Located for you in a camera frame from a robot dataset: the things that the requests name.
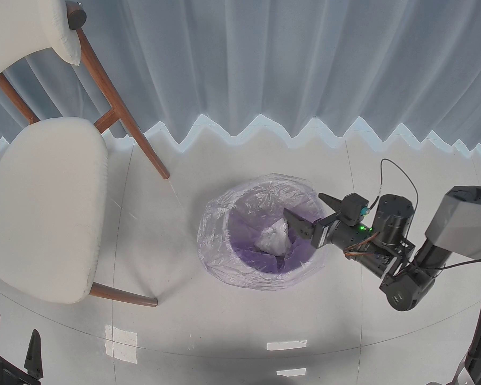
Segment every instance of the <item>wooden chair frame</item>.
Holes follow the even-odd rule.
[[[82,9],[82,4],[76,2],[66,2],[66,8],[68,11],[68,24],[70,29],[76,30],[78,39],[80,40],[80,46],[82,48],[82,62],[111,106],[111,109],[94,123],[95,127],[100,133],[103,133],[116,121],[121,120],[127,131],[135,139],[137,144],[139,144],[139,147],[144,151],[162,178],[168,179],[169,172],[167,168],[161,162],[160,158],[157,156],[145,135],[142,133],[141,129],[128,111],[127,106],[112,84],[107,73],[105,73],[102,64],[98,60],[98,57],[96,56],[91,44],[89,44],[89,41],[82,30],[82,26],[87,19],[87,15]],[[29,121],[29,124],[35,124],[39,121],[39,118],[25,103],[25,101],[21,98],[3,73],[0,73],[0,88],[11,100],[11,102],[18,108],[21,114],[23,114],[23,116]],[[89,295],[138,305],[158,305],[157,298],[144,297],[131,292],[117,290],[109,286],[103,286],[96,282],[93,282]]]

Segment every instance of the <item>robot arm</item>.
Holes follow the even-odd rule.
[[[310,222],[285,209],[289,227],[317,249],[335,245],[346,258],[378,276],[379,289],[398,311],[417,306],[452,252],[481,260],[481,187],[454,187],[444,196],[426,230],[426,241],[412,260],[415,246],[406,238],[414,214],[409,200],[382,196],[372,226],[367,227],[362,220],[370,208],[360,195],[352,193],[342,201],[326,194],[319,198],[335,213]],[[457,384],[481,385],[481,311],[472,344],[450,385]]]

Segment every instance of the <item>label sticker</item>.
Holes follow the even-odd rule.
[[[328,233],[329,227],[329,225],[324,227],[323,234],[321,235],[321,240],[319,241],[319,245],[317,246],[317,248],[321,248],[324,245],[324,240],[326,239],[326,234]]]

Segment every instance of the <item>plastic bag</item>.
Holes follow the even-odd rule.
[[[257,247],[275,234],[273,241],[281,249],[281,224],[287,225],[283,208],[309,221],[326,216],[308,181],[281,174],[258,177],[210,201],[197,236],[199,259],[207,271],[233,286],[272,291],[293,286],[320,270],[325,250],[316,250],[292,228],[285,231],[291,245],[284,255]]]

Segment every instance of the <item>chair backrest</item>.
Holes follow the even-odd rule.
[[[68,26],[65,0],[0,0],[0,73],[49,47],[64,61],[80,64],[80,42]]]

